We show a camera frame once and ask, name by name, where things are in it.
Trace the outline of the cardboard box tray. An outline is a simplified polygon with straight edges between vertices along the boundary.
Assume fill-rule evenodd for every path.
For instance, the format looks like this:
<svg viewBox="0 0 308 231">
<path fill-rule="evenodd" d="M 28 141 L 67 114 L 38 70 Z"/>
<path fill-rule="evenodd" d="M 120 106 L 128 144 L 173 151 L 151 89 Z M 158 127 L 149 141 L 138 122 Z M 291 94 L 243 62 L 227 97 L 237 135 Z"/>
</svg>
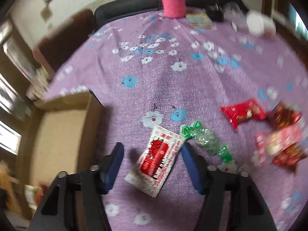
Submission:
<svg viewBox="0 0 308 231">
<path fill-rule="evenodd" d="M 26 200 L 26 185 L 50 185 L 60 171 L 74 174 L 93 164 L 102 111 L 90 91 L 34 103 L 16 160 L 17 195 L 26 219 L 34 214 Z"/>
</svg>

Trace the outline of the green candy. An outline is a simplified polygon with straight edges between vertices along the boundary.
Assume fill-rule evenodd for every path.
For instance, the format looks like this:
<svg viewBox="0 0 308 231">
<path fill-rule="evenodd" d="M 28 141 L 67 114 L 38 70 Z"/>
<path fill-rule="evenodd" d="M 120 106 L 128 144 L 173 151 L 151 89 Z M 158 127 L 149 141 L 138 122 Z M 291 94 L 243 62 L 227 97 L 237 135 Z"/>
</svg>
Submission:
<svg viewBox="0 0 308 231">
<path fill-rule="evenodd" d="M 233 162 L 228 145 L 222 144 L 220 139 L 200 121 L 195 121 L 190 126 L 180 126 L 180 135 L 185 139 L 193 139 L 198 147 L 204 149 L 209 155 L 219 156 L 222 162 L 226 164 Z"/>
</svg>

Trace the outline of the red packets in box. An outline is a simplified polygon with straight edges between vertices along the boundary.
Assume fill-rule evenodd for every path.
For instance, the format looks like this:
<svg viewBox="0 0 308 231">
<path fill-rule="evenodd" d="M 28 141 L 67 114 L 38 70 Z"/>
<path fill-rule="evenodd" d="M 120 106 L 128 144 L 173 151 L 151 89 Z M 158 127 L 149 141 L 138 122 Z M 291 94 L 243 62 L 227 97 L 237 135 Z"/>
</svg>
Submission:
<svg viewBox="0 0 308 231">
<path fill-rule="evenodd" d="M 24 195 L 28 205 L 32 209 L 36 209 L 42 201 L 48 186 L 45 184 L 39 184 L 38 186 L 25 185 Z"/>
</svg>

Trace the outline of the bright red snack packet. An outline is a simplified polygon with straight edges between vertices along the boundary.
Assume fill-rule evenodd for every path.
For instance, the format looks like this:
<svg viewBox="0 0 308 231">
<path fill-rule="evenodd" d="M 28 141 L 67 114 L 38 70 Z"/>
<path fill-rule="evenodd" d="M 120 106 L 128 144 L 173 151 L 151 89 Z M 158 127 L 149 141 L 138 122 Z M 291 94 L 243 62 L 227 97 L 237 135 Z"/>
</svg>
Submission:
<svg viewBox="0 0 308 231">
<path fill-rule="evenodd" d="M 221 106 L 220 110 L 228 119 L 229 123 L 235 131 L 238 130 L 238 125 L 249 121 L 263 121 L 267 115 L 264 109 L 254 100 L 250 99 L 235 105 Z"/>
</svg>

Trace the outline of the wooden glass door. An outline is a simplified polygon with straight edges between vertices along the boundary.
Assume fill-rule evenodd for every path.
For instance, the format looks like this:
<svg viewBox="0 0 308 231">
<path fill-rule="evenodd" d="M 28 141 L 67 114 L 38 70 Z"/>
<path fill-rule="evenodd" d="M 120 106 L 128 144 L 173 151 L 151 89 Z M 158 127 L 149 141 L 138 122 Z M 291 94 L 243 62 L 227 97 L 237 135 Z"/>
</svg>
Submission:
<svg viewBox="0 0 308 231">
<path fill-rule="evenodd" d="M 31 115 L 27 96 L 40 67 L 10 17 L 1 20 L 1 149 L 18 154 L 24 121 Z"/>
</svg>

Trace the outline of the white plastic jar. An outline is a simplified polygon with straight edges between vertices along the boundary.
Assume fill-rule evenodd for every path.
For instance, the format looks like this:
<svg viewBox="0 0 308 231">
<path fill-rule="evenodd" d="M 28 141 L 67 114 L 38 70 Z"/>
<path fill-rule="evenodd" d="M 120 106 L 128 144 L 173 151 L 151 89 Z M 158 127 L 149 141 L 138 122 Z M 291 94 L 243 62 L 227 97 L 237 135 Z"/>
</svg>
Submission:
<svg viewBox="0 0 308 231">
<path fill-rule="evenodd" d="M 250 10 L 246 15 L 246 23 L 252 35 L 273 38 L 276 35 L 274 20 L 261 12 Z"/>
</svg>

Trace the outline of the white red snack packet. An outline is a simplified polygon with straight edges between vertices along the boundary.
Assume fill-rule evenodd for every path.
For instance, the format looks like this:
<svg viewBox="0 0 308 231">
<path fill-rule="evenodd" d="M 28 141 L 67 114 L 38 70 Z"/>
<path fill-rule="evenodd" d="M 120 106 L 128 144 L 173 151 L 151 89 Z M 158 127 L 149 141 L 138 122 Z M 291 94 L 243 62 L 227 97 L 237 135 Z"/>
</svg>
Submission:
<svg viewBox="0 0 308 231">
<path fill-rule="evenodd" d="M 125 181 L 155 198 L 185 141 L 184 137 L 154 125 L 146 150 L 125 177 Z"/>
</svg>

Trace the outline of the clear glass cup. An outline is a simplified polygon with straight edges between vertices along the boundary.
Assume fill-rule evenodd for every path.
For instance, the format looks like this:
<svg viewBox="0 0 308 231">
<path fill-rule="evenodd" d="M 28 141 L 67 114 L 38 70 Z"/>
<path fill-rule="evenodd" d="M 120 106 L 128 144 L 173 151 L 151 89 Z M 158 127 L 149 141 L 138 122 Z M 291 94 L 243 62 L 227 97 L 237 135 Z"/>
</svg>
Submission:
<svg viewBox="0 0 308 231">
<path fill-rule="evenodd" d="M 230 23 L 238 23 L 244 20 L 244 14 L 242 10 L 235 2 L 229 2 L 223 6 L 223 16 L 224 20 Z"/>
</svg>

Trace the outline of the black small object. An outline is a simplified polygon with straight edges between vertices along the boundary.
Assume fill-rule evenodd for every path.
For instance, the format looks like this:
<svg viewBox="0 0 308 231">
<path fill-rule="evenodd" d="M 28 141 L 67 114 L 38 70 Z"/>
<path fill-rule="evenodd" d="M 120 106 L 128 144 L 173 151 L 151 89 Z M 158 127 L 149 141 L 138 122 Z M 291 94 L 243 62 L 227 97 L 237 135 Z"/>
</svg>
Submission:
<svg viewBox="0 0 308 231">
<path fill-rule="evenodd" d="M 215 3 L 214 5 L 207 5 L 205 8 L 207 16 L 215 22 L 223 22 L 224 16 L 221 7 Z"/>
</svg>

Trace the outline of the dark red foil packet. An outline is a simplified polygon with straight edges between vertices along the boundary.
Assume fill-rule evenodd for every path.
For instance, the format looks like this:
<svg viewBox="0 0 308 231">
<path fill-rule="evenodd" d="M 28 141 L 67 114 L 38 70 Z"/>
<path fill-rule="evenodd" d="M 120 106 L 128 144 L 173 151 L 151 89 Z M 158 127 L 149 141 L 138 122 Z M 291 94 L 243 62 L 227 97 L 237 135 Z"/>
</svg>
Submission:
<svg viewBox="0 0 308 231">
<path fill-rule="evenodd" d="M 307 154 L 298 144 L 292 144 L 273 158 L 273 164 L 286 168 L 291 173 L 296 173 L 298 162 L 307 158 Z"/>
<path fill-rule="evenodd" d="M 280 101 L 273 110 L 267 112 L 267 120 L 274 129 L 281 129 L 297 123 L 301 119 L 301 113 L 288 107 Z"/>
</svg>

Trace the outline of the pink marshmallow packet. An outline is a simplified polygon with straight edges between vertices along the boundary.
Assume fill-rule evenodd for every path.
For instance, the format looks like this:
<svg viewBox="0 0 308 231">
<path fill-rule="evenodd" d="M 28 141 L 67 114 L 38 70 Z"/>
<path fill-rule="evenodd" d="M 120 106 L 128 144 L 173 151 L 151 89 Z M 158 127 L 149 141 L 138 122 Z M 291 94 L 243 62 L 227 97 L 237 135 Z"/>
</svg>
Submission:
<svg viewBox="0 0 308 231">
<path fill-rule="evenodd" d="M 274 157 L 292 144 L 302 140 L 302 130 L 298 123 L 272 131 L 255 135 L 257 150 L 251 161 L 256 167 L 269 164 Z"/>
</svg>

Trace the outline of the black leather sofa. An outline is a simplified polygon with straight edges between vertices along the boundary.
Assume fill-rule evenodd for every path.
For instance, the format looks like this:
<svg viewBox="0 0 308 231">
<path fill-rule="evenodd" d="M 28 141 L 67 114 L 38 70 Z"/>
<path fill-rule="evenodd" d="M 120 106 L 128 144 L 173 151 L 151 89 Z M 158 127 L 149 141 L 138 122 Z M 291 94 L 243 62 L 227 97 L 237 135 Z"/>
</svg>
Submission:
<svg viewBox="0 0 308 231">
<path fill-rule="evenodd" d="M 227 3 L 236 3 L 242 12 L 249 9 L 242 0 L 186 0 L 186 6 L 207 9 L 209 6 L 218 5 L 223 7 Z M 95 26 L 100 29 L 107 23 L 145 12 L 162 10 L 161 0 L 116 0 L 99 6 L 95 12 Z"/>
</svg>

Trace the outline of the purple floral tablecloth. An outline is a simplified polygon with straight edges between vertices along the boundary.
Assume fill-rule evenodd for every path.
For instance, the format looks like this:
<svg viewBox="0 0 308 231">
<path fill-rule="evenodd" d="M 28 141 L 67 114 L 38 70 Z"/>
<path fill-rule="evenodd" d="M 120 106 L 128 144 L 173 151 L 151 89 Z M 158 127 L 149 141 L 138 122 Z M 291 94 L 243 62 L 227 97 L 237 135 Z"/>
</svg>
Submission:
<svg viewBox="0 0 308 231">
<path fill-rule="evenodd" d="M 147 147 L 152 128 L 178 132 L 200 121 L 228 145 L 233 171 L 247 169 L 267 203 L 278 230 L 288 230 L 307 202 L 307 160 L 290 173 L 258 165 L 255 135 L 265 121 L 247 121 L 234 131 L 222 106 L 254 99 L 264 110 L 284 102 L 302 114 L 307 135 L 307 70 L 280 37 L 261 39 L 235 32 L 228 23 L 196 29 L 185 18 L 149 12 L 101 27 L 64 63 L 46 100 L 86 89 L 107 109 L 97 157 L 115 143 L 124 159 L 103 203 L 113 230 L 193 230 L 203 198 L 177 157 L 157 197 L 125 177 Z"/>
</svg>

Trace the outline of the small booklet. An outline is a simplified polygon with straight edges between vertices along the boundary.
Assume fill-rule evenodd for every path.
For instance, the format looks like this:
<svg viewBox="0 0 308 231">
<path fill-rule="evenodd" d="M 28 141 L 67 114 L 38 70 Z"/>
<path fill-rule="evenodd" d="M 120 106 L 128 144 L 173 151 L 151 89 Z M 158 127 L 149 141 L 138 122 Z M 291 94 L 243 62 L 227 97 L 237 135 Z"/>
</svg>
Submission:
<svg viewBox="0 0 308 231">
<path fill-rule="evenodd" d="M 212 28 L 215 24 L 205 13 L 186 14 L 186 19 L 190 27 Z"/>
</svg>

